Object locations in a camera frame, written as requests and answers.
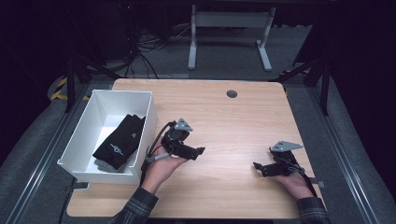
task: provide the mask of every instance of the light wood surface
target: light wood surface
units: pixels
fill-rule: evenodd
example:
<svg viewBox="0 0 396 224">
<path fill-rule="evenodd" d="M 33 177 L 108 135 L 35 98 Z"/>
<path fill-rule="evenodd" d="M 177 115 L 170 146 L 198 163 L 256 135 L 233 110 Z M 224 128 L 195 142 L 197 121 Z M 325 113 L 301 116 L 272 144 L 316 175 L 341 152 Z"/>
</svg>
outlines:
<svg viewBox="0 0 396 224">
<path fill-rule="evenodd" d="M 184 141 L 205 147 L 160 187 L 151 217 L 296 218 L 294 199 L 253 162 L 274 163 L 269 147 L 279 140 L 303 144 L 283 87 L 272 82 L 118 79 L 114 91 L 152 91 L 157 133 L 183 118 L 193 131 Z M 234 90 L 236 98 L 226 92 Z M 292 151 L 314 177 L 304 148 Z M 91 184 L 76 190 L 67 207 L 72 217 L 112 217 L 137 186 Z"/>
</svg>

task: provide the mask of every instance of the black cloth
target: black cloth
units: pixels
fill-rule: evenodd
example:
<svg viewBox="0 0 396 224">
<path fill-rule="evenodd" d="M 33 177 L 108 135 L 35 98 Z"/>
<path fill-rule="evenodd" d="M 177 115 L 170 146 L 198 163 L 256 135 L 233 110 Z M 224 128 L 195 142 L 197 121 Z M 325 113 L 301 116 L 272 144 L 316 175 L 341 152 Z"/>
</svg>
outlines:
<svg viewBox="0 0 396 224">
<path fill-rule="evenodd" d="M 93 156 L 111 165 L 116 171 L 119 170 L 138 149 L 145 119 L 146 117 L 141 119 L 137 115 L 126 115 L 117 129 L 96 149 Z M 108 167 L 105 168 L 103 165 L 99 165 L 98 169 L 101 170 L 101 167 L 104 168 L 102 170 L 108 171 Z"/>
</svg>

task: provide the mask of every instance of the sleeve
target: sleeve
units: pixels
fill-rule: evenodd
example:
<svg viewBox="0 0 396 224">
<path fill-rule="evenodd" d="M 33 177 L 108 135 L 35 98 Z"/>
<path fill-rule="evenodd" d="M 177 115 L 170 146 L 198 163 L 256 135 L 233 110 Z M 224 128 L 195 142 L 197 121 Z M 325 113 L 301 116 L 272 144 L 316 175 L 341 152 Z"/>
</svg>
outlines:
<svg viewBox="0 0 396 224">
<path fill-rule="evenodd" d="M 158 198 L 155 195 L 145 189 L 138 188 L 127 204 L 108 224 L 146 223 L 157 201 Z"/>
<path fill-rule="evenodd" d="M 303 224 L 330 224 L 329 214 L 320 198 L 303 198 L 297 201 L 300 220 Z"/>
</svg>

